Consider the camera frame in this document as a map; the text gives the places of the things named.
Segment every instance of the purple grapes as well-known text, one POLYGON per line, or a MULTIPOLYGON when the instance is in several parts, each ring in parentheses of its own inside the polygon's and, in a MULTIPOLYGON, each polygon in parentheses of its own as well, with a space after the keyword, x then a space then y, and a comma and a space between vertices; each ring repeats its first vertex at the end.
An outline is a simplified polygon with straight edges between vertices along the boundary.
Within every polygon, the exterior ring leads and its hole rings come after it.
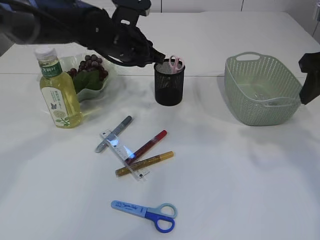
POLYGON ((84 61, 80 62, 80 65, 78 67, 78 71, 75 68, 72 68, 67 73, 74 78, 78 73, 84 71, 84 72, 93 72, 96 70, 99 70, 99 79, 100 81, 103 81, 108 75, 108 71, 106 71, 102 65, 103 60, 100 57, 97 57, 97 55, 86 55, 84 57, 84 61))

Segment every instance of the scissors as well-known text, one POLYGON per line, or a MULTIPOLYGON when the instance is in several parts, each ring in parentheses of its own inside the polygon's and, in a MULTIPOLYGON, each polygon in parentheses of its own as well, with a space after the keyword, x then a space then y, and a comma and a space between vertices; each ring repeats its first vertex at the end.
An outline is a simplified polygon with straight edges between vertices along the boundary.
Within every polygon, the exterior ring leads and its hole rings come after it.
POLYGON ((182 58, 180 58, 178 56, 175 56, 175 55, 172 55, 169 58, 169 65, 170 65, 170 68, 171 68, 171 74, 177 74, 185 67, 185 62, 184 62, 184 60, 182 58), (179 61, 182 62, 181 68, 178 68, 179 61))
POLYGON ((157 208, 152 208, 152 207, 145 207, 145 206, 139 206, 139 205, 134 205, 131 203, 123 202, 123 201, 112 201, 111 207, 113 209, 136 215, 138 217, 142 217, 145 219, 149 219, 154 222, 155 228, 163 234, 171 232, 174 227, 175 227, 175 218, 178 214, 178 211, 175 206, 173 206, 170 203, 164 203, 158 206, 157 208), (165 213, 162 213, 161 210, 164 207, 170 207, 173 209, 173 215, 168 215, 165 213), (162 229, 158 225, 158 221, 163 220, 166 222, 171 223, 171 227, 169 229, 162 229))

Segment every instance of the marker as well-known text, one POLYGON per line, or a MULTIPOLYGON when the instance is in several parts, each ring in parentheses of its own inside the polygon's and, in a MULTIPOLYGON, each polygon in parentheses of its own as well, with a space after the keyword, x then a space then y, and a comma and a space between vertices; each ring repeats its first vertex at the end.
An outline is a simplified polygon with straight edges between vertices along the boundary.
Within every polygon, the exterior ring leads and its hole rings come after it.
MULTIPOLYGON (((107 137, 109 137, 111 134, 119 135, 130 123, 131 123, 132 117, 127 116, 125 120, 123 120, 107 137)), ((105 141, 102 141, 95 149, 96 153, 101 153, 104 149, 108 147, 108 144, 105 141)))
MULTIPOLYGON (((138 161, 138 162, 132 164, 130 167, 132 168, 133 171, 136 171, 136 170, 151 166, 153 164, 157 164, 163 160, 172 158, 174 155, 175 154, 173 151, 169 151, 169 152, 157 155, 157 156, 150 157, 150 158, 143 160, 143 161, 138 161)), ((131 173, 131 171, 127 167, 123 167, 123 168, 120 168, 115 171, 115 175, 117 177, 122 177, 122 176, 130 174, 130 173, 131 173)))
POLYGON ((150 141, 148 141, 145 145, 140 147, 139 150, 137 150, 134 154, 133 157, 127 158, 125 162, 128 165, 133 164, 136 160, 138 160, 143 154, 145 154, 149 149, 151 149, 156 143, 158 143, 161 139, 163 139, 167 135, 167 131, 163 130, 160 132, 157 136, 152 138, 150 141))

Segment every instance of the bottle label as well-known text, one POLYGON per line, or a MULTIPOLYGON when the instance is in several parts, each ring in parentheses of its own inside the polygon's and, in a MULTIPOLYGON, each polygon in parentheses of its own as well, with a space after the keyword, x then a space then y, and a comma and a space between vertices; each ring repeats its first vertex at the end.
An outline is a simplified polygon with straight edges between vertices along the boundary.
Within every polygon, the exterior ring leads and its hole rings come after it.
POLYGON ((69 116, 61 91, 54 87, 44 87, 41 89, 41 92, 55 125, 60 127, 70 126, 69 116))
POLYGON ((60 62, 57 62, 52 66, 40 66, 42 75, 45 78, 53 78, 59 76, 62 73, 60 62))

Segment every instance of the plastic bottle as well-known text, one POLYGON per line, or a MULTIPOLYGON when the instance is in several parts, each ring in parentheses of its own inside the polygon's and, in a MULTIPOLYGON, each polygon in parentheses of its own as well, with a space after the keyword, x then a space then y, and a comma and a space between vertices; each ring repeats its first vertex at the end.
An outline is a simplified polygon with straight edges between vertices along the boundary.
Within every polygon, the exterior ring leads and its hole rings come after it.
POLYGON ((35 50, 42 72, 40 90, 58 128, 71 129, 78 126, 83 115, 69 74, 61 68, 54 48, 42 46, 35 50))

